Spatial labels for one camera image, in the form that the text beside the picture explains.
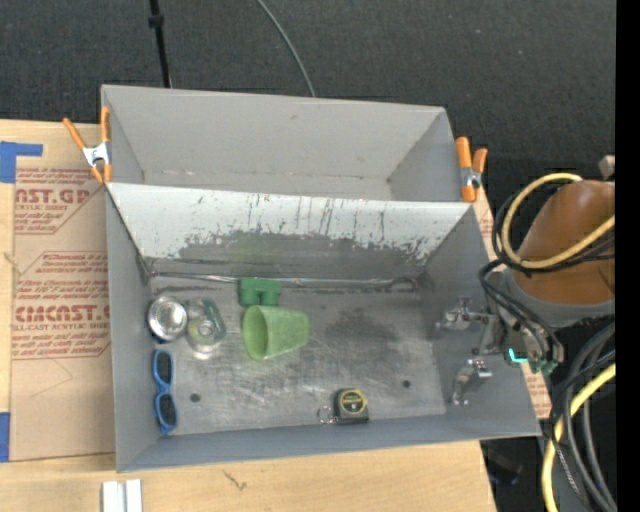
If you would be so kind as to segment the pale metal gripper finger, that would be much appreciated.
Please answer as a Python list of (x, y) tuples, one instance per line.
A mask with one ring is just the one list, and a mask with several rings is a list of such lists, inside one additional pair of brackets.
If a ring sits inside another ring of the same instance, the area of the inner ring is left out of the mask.
[(492, 377), (493, 372), (489, 368), (486, 358), (467, 359), (453, 380), (451, 403), (456, 406), (467, 406), (470, 394), (477, 391)]
[(468, 329), (474, 322), (487, 324), (492, 317), (492, 313), (487, 307), (478, 310), (470, 308), (472, 299), (468, 296), (459, 296), (455, 303), (441, 311), (439, 317), (434, 322), (436, 331), (463, 331)]

